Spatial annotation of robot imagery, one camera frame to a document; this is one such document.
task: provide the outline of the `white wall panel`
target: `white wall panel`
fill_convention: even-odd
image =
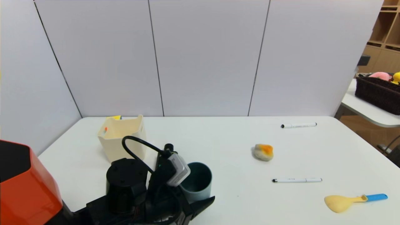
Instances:
[[[1,138],[38,155],[81,117],[32,0],[2,0]]]
[[[271,0],[250,116],[333,116],[382,0]]]
[[[165,116],[246,116],[268,0],[150,0]]]
[[[36,0],[84,117],[162,116],[147,0]]]

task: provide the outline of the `blue spoon handle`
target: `blue spoon handle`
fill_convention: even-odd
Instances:
[[[386,194],[377,194],[377,195],[367,195],[367,202],[369,201],[377,201],[387,199],[388,196]]]

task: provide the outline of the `yellow object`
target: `yellow object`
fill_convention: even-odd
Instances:
[[[394,84],[399,84],[400,83],[400,72],[397,72],[393,75],[393,81],[392,83]]]
[[[254,147],[253,155],[261,160],[269,161],[274,157],[273,149],[271,145],[258,144]]]
[[[368,200],[366,195],[360,197],[348,198],[340,195],[329,195],[325,197],[325,204],[328,208],[335,213],[346,211],[355,202],[366,202]]]
[[[122,120],[122,116],[113,116],[112,118],[116,120]]]

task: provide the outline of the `yellow spoon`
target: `yellow spoon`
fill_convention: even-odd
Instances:
[[[387,199],[386,194],[362,195],[360,197],[348,198],[340,195],[329,195],[325,197],[325,204],[335,213],[346,211],[355,202],[367,202]]]

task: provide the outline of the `wooden floor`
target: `wooden floor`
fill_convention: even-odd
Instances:
[[[360,116],[342,116],[340,121],[380,152],[382,151],[377,147],[378,144],[388,145],[400,135],[400,128],[380,127]],[[400,145],[400,138],[390,148],[394,149],[396,145]]]

